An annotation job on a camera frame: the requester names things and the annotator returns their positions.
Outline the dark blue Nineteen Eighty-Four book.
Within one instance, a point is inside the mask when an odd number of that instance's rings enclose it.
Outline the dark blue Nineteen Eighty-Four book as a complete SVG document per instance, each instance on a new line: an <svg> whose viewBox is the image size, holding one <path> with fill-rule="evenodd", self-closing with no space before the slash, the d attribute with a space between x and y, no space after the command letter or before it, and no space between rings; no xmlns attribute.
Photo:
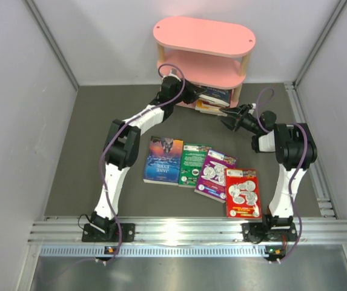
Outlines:
<svg viewBox="0 0 347 291"><path fill-rule="evenodd" d="M203 92L199 98L203 101L215 104L221 107L228 107L232 95L232 90L218 89L203 86Z"/></svg>

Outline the red cartoon paperback book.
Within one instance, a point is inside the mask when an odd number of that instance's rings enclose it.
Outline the red cartoon paperback book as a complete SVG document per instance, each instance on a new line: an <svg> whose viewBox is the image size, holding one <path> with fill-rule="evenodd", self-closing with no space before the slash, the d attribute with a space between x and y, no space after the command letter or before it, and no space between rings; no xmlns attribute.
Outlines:
<svg viewBox="0 0 347 291"><path fill-rule="evenodd" d="M225 170L226 217L259 221L262 219L259 183L255 169Z"/></svg>

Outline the dark red cream book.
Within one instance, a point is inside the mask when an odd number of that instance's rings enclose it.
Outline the dark red cream book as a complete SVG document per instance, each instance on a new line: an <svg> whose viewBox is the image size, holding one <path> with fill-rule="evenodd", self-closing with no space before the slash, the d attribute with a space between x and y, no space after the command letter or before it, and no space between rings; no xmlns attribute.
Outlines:
<svg viewBox="0 0 347 291"><path fill-rule="evenodd" d="M226 113L221 112L219 107L204 107L204 106L195 106L195 109L201 113L217 115L217 116L226 116Z"/></svg>

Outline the black Treehouse paperback book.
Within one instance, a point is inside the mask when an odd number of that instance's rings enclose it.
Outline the black Treehouse paperback book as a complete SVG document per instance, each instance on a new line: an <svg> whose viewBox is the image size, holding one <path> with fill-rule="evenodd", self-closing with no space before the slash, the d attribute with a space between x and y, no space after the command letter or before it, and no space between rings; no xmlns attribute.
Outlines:
<svg viewBox="0 0 347 291"><path fill-rule="evenodd" d="M204 107L219 107L220 109L224 108L224 106L220 106L220 105L217 105L217 104L211 104L211 103L206 102L206 101L201 100L201 99L196 102L196 106L197 105L198 106L204 106Z"/></svg>

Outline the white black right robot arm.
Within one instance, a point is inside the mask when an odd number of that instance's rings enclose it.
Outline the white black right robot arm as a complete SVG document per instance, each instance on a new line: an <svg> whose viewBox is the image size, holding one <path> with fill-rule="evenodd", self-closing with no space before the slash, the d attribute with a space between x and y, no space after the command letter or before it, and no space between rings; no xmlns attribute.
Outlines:
<svg viewBox="0 0 347 291"><path fill-rule="evenodd" d="M231 131L245 129L253 134L251 147L256 153L273 153L279 164L274 196L262 222L244 224L245 241L278 240L285 236L296 241L302 225L294 224L300 215L296 207L299 185L318 155L314 138L305 123L278 123L272 111L258 114L254 104L221 109L219 119Z"/></svg>

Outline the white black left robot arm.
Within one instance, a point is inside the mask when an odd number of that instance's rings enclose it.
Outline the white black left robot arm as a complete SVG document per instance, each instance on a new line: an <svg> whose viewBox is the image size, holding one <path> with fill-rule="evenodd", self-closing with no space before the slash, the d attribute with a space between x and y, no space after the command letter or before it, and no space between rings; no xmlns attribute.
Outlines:
<svg viewBox="0 0 347 291"><path fill-rule="evenodd" d="M143 110L128 119L115 119L111 123L99 161L102 190L91 214L92 228L107 237L121 232L116 216L119 195L127 172L137 160L141 136L167 120L176 104L194 103L204 91L186 79L164 77L156 97Z"/></svg>

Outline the purple cartoon paperback book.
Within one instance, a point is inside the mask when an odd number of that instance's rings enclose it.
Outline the purple cartoon paperback book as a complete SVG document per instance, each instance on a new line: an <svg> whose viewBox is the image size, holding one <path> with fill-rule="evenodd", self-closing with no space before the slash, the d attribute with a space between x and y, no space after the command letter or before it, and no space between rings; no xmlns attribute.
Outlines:
<svg viewBox="0 0 347 291"><path fill-rule="evenodd" d="M206 154L194 191L225 203L225 170L235 168L236 162L235 157L210 149Z"/></svg>

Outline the green paperback book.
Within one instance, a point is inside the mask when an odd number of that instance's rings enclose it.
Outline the green paperback book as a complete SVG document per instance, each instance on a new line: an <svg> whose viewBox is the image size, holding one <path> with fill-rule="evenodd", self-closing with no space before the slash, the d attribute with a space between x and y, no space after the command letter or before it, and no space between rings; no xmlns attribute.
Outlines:
<svg viewBox="0 0 347 291"><path fill-rule="evenodd" d="M184 143L180 165L179 186L195 188L209 149L212 149L212 146L208 144Z"/></svg>

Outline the blue bottom book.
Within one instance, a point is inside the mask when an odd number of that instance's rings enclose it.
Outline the blue bottom book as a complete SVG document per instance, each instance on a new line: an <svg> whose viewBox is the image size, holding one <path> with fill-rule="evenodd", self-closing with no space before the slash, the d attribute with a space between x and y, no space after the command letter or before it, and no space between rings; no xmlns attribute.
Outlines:
<svg viewBox="0 0 347 291"><path fill-rule="evenodd" d="M177 186L179 183L183 140L152 136L143 181Z"/></svg>

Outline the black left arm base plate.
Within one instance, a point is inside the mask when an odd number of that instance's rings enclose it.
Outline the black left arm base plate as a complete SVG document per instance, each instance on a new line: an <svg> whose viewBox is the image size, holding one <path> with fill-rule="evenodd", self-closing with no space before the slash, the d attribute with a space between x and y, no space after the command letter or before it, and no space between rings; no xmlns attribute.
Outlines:
<svg viewBox="0 0 347 291"><path fill-rule="evenodd" d="M113 222L109 223L105 230L99 229L93 224L85 224L82 234L82 242L86 243L118 243L122 234L123 243L132 243L135 235L135 224L123 223L121 224L121 231L118 225Z"/></svg>

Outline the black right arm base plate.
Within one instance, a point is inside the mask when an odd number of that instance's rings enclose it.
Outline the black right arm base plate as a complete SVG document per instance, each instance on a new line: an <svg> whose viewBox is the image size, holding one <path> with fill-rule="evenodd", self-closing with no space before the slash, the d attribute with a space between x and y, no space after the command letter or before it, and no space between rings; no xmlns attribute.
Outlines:
<svg viewBox="0 0 347 291"><path fill-rule="evenodd" d="M262 242L294 242L297 239L295 225L286 228L268 228L263 223L248 222L242 224L243 241L253 244Z"/></svg>

